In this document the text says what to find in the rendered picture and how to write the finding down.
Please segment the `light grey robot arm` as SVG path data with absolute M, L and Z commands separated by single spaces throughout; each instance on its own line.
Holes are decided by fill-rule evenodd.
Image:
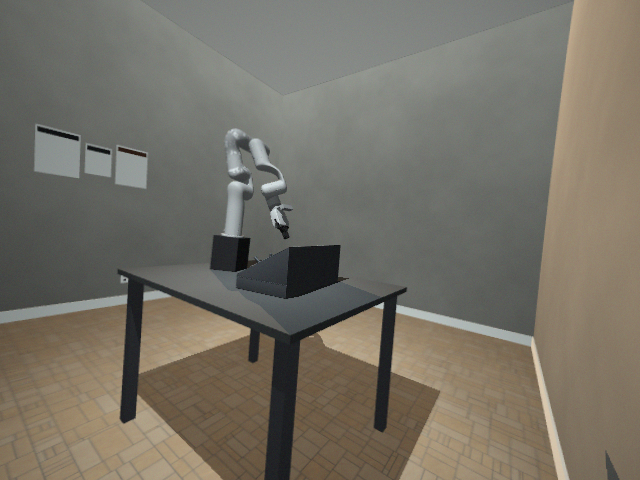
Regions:
M 221 236 L 244 238 L 242 235 L 244 200 L 252 198 L 253 182 L 250 170 L 243 167 L 239 147 L 249 153 L 252 151 L 251 155 L 257 170 L 270 172 L 279 179 L 279 181 L 264 184 L 261 187 L 262 195 L 266 199 L 270 212 L 277 208 L 285 211 L 291 211 L 293 208 L 291 205 L 280 202 L 278 195 L 286 193 L 287 186 L 281 171 L 269 161 L 270 149 L 267 144 L 260 139 L 251 138 L 239 129 L 232 129 L 225 137 L 224 146 L 228 175 L 238 181 L 231 182 L 227 187 L 226 221 L 224 233 Z

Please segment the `black switch console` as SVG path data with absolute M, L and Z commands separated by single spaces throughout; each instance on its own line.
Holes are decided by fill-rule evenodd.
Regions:
M 289 298 L 338 281 L 341 245 L 288 247 L 237 273 L 236 288 Z

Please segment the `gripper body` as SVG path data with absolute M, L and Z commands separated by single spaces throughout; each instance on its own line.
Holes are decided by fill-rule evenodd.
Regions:
M 277 228 L 277 227 L 276 227 L 275 219 L 276 219 L 276 220 L 277 220 L 277 222 L 279 223 L 279 226 L 280 226 L 280 227 L 281 227 L 281 226 L 289 226 L 288 219 L 287 219 L 287 217 L 286 217 L 286 215 L 285 215 L 285 213 L 284 213 L 284 211 L 283 211 L 283 210 L 281 210 L 281 209 L 279 209 L 279 208 L 277 208 L 277 209 L 273 209 L 273 210 L 270 212 L 270 216 L 271 216 L 271 220 L 272 220 L 272 223 L 273 223 L 274 228 Z

